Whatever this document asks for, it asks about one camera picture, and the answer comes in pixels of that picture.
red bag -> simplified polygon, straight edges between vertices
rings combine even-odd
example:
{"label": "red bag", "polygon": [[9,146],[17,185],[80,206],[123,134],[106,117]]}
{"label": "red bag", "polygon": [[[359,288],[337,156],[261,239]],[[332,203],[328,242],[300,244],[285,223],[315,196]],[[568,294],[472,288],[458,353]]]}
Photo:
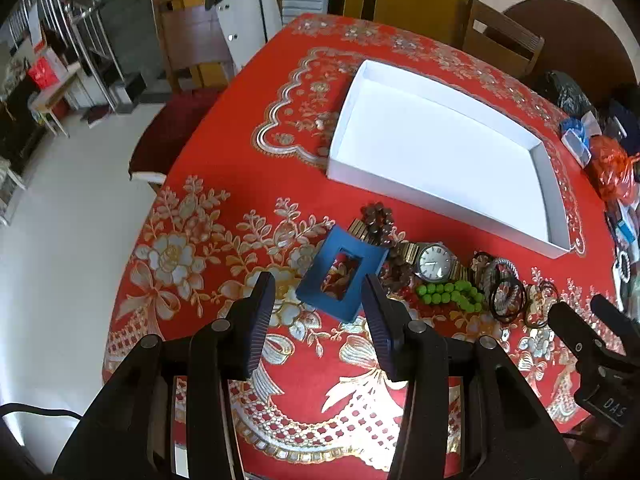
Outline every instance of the red bag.
{"label": "red bag", "polygon": [[631,205],[638,197],[634,163],[640,160],[640,155],[628,156],[616,139],[604,135],[590,137],[589,150],[591,162],[588,168],[601,199],[618,199]]}
{"label": "red bag", "polygon": [[59,81],[58,76],[49,65],[49,61],[44,56],[36,60],[33,66],[27,70],[27,74],[38,85],[40,90],[55,85]]}

red tablecloth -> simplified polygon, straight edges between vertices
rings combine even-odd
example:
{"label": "red tablecloth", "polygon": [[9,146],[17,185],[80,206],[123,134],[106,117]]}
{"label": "red tablecloth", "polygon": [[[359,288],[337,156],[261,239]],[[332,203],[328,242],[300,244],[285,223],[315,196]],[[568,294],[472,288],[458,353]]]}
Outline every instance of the red tablecloth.
{"label": "red tablecloth", "polygon": [[[463,91],[539,137],[558,178],[572,252],[550,260],[466,224],[329,181],[324,168],[332,133],[364,59]],[[384,478],[404,384],[389,382],[378,367],[363,317],[340,323],[298,301],[296,286],[326,231],[334,223],[347,228],[363,205],[382,200],[394,211],[397,238],[441,240],[465,263],[474,250],[504,256],[524,281],[555,282],[562,298],[589,319],[590,298],[613,291],[612,242],[602,202],[558,139],[562,118],[517,80],[436,41],[359,20],[300,17],[236,77],[168,175],[118,290],[104,379],[143,335],[187,336],[224,316],[267,269],[277,297],[263,359],[251,381],[230,385],[245,469],[277,479]],[[390,149],[411,150],[393,143],[389,132]],[[438,155],[424,153],[426,166],[430,156]],[[478,160],[477,171],[495,168]],[[499,176],[488,192],[500,193],[500,179],[507,178],[512,175]],[[512,207],[526,199],[504,196]],[[545,301],[551,300],[539,294],[538,303]],[[412,316],[444,335],[495,336],[560,429],[584,417],[572,397],[575,358],[548,328],[501,326],[489,314],[425,306],[413,294],[404,302]],[[595,326],[610,348],[618,345]],[[177,419],[184,422],[186,383],[178,386]],[[459,444],[456,396],[452,388],[451,452]]]}

dark red seat cushion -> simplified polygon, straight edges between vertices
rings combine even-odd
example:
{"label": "dark red seat cushion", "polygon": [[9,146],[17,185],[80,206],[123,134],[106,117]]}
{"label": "dark red seat cushion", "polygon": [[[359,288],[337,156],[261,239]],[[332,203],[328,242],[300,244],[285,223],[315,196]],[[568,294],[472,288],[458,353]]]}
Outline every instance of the dark red seat cushion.
{"label": "dark red seat cushion", "polygon": [[129,161],[129,175],[142,171],[167,175],[222,91],[197,88],[172,97],[140,137]]}

watch face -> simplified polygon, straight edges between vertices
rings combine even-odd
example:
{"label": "watch face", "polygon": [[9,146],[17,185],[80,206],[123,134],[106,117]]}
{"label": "watch face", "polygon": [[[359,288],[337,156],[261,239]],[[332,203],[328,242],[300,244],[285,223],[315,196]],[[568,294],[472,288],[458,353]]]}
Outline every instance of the watch face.
{"label": "watch face", "polygon": [[428,282],[442,282],[449,277],[453,255],[441,244],[433,244],[422,250],[418,258],[418,272]]}

screw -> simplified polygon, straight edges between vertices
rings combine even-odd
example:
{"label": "screw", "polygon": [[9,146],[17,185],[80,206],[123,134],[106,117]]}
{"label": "screw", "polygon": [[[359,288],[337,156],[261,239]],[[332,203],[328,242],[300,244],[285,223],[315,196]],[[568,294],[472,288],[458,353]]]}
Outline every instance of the screw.
{"label": "screw", "polygon": [[498,342],[490,335],[483,335],[480,338],[480,344],[487,350],[493,350],[498,346]]}
{"label": "screw", "polygon": [[409,327],[409,330],[411,330],[411,332],[414,332],[416,334],[421,334],[422,332],[427,330],[427,324],[423,321],[420,321],[419,319],[410,321],[407,326]]}
{"label": "screw", "polygon": [[158,344],[158,339],[159,337],[154,334],[145,335],[140,340],[140,346],[142,346],[142,348],[153,348]]}
{"label": "screw", "polygon": [[229,323],[226,319],[217,319],[213,323],[211,323],[211,329],[214,332],[224,332],[225,330],[229,330],[231,327],[231,323]]}

